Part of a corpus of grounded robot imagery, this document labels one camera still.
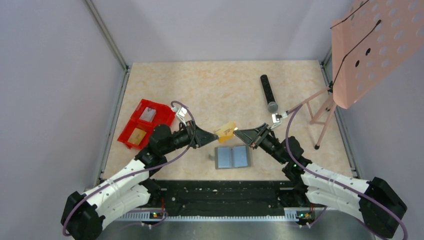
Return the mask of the grey card holder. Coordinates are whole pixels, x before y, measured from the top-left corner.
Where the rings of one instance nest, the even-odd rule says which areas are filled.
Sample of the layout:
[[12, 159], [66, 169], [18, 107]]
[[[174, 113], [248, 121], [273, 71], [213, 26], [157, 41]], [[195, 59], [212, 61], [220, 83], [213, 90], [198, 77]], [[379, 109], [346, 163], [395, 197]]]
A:
[[217, 170], [247, 168], [252, 161], [250, 148], [246, 145], [216, 147], [208, 158], [214, 161]]

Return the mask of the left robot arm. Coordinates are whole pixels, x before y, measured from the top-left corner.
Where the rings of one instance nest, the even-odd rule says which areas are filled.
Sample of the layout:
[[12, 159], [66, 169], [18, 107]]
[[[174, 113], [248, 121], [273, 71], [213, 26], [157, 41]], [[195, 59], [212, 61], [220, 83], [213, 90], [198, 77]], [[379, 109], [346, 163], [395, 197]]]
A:
[[166, 124], [157, 125], [148, 144], [118, 173], [90, 190], [68, 196], [60, 220], [63, 235], [95, 240], [117, 218], [150, 200], [156, 203], [161, 188], [151, 176], [170, 164], [166, 155], [181, 148], [200, 148], [218, 138], [193, 120], [181, 123], [174, 132]]

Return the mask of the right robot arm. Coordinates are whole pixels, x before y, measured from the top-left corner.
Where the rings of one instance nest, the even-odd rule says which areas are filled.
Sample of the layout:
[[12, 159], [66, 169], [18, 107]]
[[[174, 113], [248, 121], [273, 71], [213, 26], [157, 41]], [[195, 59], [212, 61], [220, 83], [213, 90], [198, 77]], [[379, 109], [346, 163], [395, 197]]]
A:
[[402, 218], [407, 206], [384, 179], [364, 180], [327, 170], [303, 157], [304, 150], [294, 136], [280, 141], [266, 123], [237, 129], [234, 134], [283, 164], [282, 172], [310, 203], [354, 217], [381, 239], [391, 239], [398, 228], [405, 229]]

